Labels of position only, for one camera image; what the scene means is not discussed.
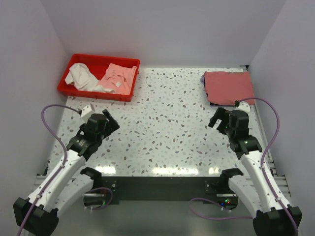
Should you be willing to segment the white graphic t-shirt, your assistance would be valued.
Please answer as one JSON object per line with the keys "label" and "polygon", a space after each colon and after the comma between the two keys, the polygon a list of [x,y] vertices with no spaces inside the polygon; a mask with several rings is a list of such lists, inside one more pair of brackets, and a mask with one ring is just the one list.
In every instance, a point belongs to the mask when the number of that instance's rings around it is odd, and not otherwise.
{"label": "white graphic t-shirt", "polygon": [[77,90],[89,92],[113,93],[111,88],[104,88],[98,84],[98,79],[83,63],[75,63],[69,68],[65,78],[67,85],[74,85]]}

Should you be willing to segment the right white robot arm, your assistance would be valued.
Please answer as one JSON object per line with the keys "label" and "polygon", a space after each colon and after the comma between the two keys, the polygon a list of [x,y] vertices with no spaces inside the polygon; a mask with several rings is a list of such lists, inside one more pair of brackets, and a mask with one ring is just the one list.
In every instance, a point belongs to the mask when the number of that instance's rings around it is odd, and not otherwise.
{"label": "right white robot arm", "polygon": [[246,103],[229,111],[217,108],[209,127],[219,120],[217,130],[228,137],[230,148],[247,170],[253,185],[246,183],[237,169],[222,171],[219,187],[224,193],[234,192],[252,216],[258,236],[296,236],[302,219],[299,207],[292,207],[273,178],[263,157],[258,139],[250,134],[250,107]]}

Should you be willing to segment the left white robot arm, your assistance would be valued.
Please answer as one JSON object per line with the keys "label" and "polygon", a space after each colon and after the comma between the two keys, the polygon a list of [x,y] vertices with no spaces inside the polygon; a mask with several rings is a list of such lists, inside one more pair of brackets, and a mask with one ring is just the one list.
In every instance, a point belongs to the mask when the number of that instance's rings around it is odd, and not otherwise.
{"label": "left white robot arm", "polygon": [[113,190],[102,186],[102,174],[86,167],[102,141],[120,126],[107,109],[96,113],[92,105],[78,111],[83,124],[67,145],[62,145],[63,156],[46,179],[25,199],[18,198],[14,215],[19,226],[18,235],[26,230],[35,236],[49,236],[55,230],[62,210],[85,193],[106,193],[99,210],[113,200]]}

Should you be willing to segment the folded dusty red t-shirt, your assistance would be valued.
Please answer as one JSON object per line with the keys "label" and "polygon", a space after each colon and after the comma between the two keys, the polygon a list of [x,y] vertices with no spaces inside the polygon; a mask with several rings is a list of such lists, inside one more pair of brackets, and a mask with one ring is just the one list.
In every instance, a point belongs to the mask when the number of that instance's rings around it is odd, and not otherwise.
{"label": "folded dusty red t-shirt", "polygon": [[212,105],[232,106],[236,100],[254,96],[249,72],[205,72],[203,78]]}

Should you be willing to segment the light pink t-shirt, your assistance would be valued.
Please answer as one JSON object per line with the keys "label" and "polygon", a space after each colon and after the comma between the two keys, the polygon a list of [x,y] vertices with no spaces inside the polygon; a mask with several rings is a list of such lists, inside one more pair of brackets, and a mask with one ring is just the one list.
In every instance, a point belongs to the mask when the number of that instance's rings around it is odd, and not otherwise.
{"label": "light pink t-shirt", "polygon": [[114,94],[129,95],[136,69],[136,66],[127,68],[111,63],[98,85]]}

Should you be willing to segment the folded purple t-shirt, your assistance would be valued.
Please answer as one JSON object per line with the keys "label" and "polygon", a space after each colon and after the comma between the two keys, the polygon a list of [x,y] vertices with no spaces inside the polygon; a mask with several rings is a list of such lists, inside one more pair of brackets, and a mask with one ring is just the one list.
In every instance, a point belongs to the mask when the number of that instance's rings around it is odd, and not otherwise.
{"label": "folded purple t-shirt", "polygon": [[201,77],[201,83],[203,84],[203,86],[205,86],[205,77],[204,77],[204,75]]}

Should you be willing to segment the red plastic bin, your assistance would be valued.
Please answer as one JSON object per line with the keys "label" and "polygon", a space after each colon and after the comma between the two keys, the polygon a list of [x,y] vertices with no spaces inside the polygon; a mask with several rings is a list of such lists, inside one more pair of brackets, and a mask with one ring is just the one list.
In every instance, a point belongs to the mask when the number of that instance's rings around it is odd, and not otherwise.
{"label": "red plastic bin", "polygon": [[74,54],[57,90],[67,96],[130,102],[139,59]]}

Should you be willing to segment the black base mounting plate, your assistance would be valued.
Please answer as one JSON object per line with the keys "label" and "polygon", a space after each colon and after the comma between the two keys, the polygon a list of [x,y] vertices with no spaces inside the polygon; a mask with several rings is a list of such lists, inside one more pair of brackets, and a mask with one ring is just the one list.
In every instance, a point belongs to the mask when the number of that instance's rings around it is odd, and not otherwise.
{"label": "black base mounting plate", "polygon": [[93,180],[92,191],[84,196],[84,204],[100,205],[111,201],[175,201],[208,199],[234,209],[236,194],[219,187],[219,177],[100,177]]}

